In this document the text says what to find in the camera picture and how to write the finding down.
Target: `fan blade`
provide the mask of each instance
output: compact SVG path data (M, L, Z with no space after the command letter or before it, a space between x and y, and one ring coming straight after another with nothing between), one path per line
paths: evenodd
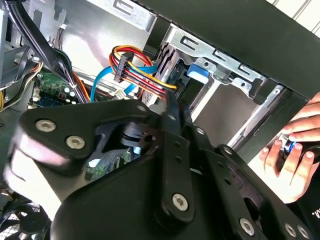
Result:
M19 220L14 220L14 219L10 219L10 220L5 220L1 227L0 227L0 233L2 233L4 230L6 230L7 228L13 226L13 225L17 225L19 224L20 221Z

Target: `black sleeve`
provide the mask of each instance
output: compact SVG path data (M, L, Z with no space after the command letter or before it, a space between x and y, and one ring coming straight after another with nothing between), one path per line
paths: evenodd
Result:
M306 193L288 207L310 228L315 239L320 240L320 168L312 177Z

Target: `black metal bar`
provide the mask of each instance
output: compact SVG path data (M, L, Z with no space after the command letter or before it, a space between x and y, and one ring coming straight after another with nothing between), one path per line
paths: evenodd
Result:
M138 0L305 98L320 89L319 38L263 0Z
M151 59L155 59L157 57L159 47L165 37L165 34L167 33L169 26L170 22L168 20L158 16L143 49L143 53L145 55Z

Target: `metal slot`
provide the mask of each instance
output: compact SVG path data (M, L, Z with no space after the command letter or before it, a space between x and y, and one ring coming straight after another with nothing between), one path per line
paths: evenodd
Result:
M155 14L130 0L87 1L148 33L157 20Z

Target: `electronic component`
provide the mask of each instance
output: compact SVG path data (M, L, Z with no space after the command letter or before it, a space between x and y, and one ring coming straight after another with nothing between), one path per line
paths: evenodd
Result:
M55 107L70 104L71 101L78 102L75 95L67 100L66 92L70 92L68 83L50 72L41 72L40 74L41 78L33 90L33 104L38 107Z
M117 83L121 83L123 80L121 79L125 73L125 69L127 67L128 62L132 62L134 59L134 54L131 52L125 52L120 57L119 65L116 69L116 73L114 76L114 80Z

